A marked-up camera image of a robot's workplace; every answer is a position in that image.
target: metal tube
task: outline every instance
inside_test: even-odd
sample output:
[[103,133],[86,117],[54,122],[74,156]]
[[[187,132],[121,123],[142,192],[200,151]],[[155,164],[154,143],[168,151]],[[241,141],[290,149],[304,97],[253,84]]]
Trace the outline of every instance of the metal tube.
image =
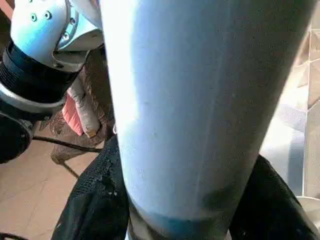
[[101,1],[133,239],[224,238],[314,4]]

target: beige floor tile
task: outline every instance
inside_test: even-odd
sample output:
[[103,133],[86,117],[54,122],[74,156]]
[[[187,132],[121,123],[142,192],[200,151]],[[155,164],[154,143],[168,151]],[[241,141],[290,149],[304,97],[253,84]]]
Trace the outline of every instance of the beige floor tile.
[[53,232],[54,232],[53,230],[49,230],[46,233],[38,235],[38,236],[34,237],[31,240],[50,240],[51,237],[52,237]]
[[0,189],[0,202],[5,198],[5,190]]
[[0,176],[1,176],[1,173],[4,171],[5,169],[5,164],[0,164]]
[[52,147],[49,143],[33,141],[22,156],[6,163],[5,171],[0,175],[2,199],[47,179],[54,166],[50,158]]
[[0,203],[0,232],[24,235],[43,186],[39,183]]
[[[88,152],[84,155],[74,157],[68,161],[66,161],[66,164],[72,168],[76,169],[77,174],[81,174],[83,170],[97,157],[97,153],[94,152]],[[60,165],[55,165],[51,168],[49,178],[52,178],[60,173],[64,173],[67,170],[60,166]]]
[[50,127],[47,126],[45,129],[43,129],[42,131],[37,130],[35,135],[37,136],[42,136],[42,137],[48,137],[48,138],[54,138],[54,136],[52,135],[51,131],[50,131]]
[[[82,165],[78,165],[74,170],[79,172],[82,168]],[[66,170],[47,180],[39,196],[38,205],[26,228],[24,234],[26,237],[32,239],[56,226],[75,183],[76,178]]]

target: black mesh fabric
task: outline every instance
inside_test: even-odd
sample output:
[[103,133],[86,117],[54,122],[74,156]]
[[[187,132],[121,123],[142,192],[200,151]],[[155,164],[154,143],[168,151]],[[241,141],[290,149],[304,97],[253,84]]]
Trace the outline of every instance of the black mesh fabric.
[[121,240],[129,219],[117,138],[81,174],[52,240]]
[[[52,240],[123,240],[128,219],[118,143],[112,137],[78,179]],[[173,239],[151,228],[146,230],[152,240]],[[230,233],[233,240],[320,239],[294,194],[261,156],[237,207]]]

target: black netting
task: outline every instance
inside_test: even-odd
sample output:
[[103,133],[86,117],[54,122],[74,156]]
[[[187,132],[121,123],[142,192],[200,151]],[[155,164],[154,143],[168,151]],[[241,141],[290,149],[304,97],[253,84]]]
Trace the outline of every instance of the black netting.
[[124,239],[128,219],[127,195],[114,136],[79,177],[52,239]]

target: screw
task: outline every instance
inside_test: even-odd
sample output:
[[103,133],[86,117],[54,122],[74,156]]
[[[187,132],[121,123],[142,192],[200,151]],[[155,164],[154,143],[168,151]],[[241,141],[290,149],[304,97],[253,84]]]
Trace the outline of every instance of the screw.
[[37,21],[37,15],[35,13],[31,13],[31,21],[32,22]]
[[57,62],[55,62],[55,63],[53,64],[53,66],[54,66],[55,68],[57,68],[57,69],[63,69],[63,68],[64,68],[64,66],[63,66],[62,64],[57,63]]
[[45,17],[45,19],[47,19],[47,20],[51,19],[51,17],[52,17],[51,12],[45,11],[44,17]]
[[74,18],[71,18],[70,22],[71,22],[72,25],[76,25],[76,20]]
[[68,41],[70,36],[69,33],[65,32],[62,37],[65,41]]

